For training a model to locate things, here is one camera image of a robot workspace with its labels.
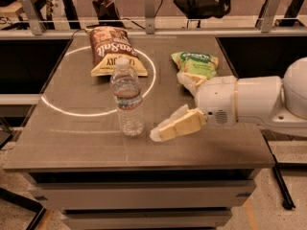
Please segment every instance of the floor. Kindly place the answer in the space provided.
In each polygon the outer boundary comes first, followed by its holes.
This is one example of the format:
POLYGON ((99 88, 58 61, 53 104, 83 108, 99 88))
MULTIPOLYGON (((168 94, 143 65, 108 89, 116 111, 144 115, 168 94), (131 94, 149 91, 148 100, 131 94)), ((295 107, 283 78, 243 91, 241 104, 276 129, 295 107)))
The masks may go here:
MULTIPOLYGON (((240 3, 243 7, 245 2, 238 2, 237 6, 240 3)), ((253 15, 239 14, 237 12, 232 14, 230 19, 224 20, 222 23, 221 20, 217 21, 214 19, 208 23, 220 26, 246 26, 249 23, 252 26, 254 25, 255 18, 253 15)), ((177 23, 178 27, 185 26, 182 21, 174 23, 177 23)), ((278 161, 307 162, 307 139, 270 133, 270 145, 278 161)), ((0 188, 32 198, 27 192, 29 183, 22 174, 6 173, 1 170, 13 147, 14 142, 9 142, 0 150, 0 188)), ((295 204, 293 210, 285 210, 283 208, 283 197, 272 170, 262 170, 256 177, 257 188, 251 197, 242 207, 232 208, 233 217, 224 227, 219 227, 218 230, 306 229, 307 172, 283 171, 282 174, 295 204)), ((32 220, 34 213, 0 199, 0 216, 1 230, 25 230, 32 220)), ((36 230, 69 229, 60 221, 59 212, 47 211, 36 230)))

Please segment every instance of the cabinet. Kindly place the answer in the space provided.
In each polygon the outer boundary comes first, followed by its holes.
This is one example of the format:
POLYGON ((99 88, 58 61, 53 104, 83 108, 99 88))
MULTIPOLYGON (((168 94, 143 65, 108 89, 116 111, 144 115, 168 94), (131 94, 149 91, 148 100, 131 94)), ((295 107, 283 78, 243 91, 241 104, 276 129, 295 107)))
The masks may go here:
POLYGON ((146 130, 136 139, 119 130, 106 77, 92 78, 87 35, 74 38, 10 154, 4 169, 25 173, 29 191, 62 212, 71 229, 216 228, 273 166, 255 125, 205 126, 155 143, 150 130, 192 96, 177 83, 176 51, 202 51, 231 71, 213 35, 129 34, 149 76, 141 78, 146 130))

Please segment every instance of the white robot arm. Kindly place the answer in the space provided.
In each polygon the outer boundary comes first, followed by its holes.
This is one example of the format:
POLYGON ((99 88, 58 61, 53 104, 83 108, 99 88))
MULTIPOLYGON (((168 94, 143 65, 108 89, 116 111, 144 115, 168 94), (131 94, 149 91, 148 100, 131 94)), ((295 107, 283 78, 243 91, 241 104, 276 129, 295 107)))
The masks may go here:
POLYGON ((207 124, 255 123, 272 131, 307 137, 307 57, 279 77, 236 79, 217 77, 195 94, 207 124))

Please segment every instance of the water bottle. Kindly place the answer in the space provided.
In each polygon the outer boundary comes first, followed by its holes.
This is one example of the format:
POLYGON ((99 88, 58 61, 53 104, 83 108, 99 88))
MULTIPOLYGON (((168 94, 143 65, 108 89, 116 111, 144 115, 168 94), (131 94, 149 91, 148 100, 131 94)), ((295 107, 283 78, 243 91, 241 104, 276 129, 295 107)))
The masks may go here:
POLYGON ((116 59, 110 84, 121 130, 128 136, 139 135, 144 129, 143 98, 137 73, 126 57, 116 59))

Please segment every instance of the metal post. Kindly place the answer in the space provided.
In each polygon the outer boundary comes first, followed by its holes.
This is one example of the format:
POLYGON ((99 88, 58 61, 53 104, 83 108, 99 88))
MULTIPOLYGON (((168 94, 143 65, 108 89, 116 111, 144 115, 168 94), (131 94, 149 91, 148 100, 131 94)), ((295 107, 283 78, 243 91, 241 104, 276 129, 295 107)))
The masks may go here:
POLYGON ((280 1, 281 0, 268 0, 258 25, 262 33, 267 33, 272 29, 273 20, 275 18, 280 1))
POLYGON ((146 34, 154 34, 154 0, 145 0, 145 30, 146 34))
POLYGON ((23 11, 29 20, 30 30, 33 35, 42 35, 46 30, 43 23, 39 20, 37 10, 32 0, 19 0, 23 11))

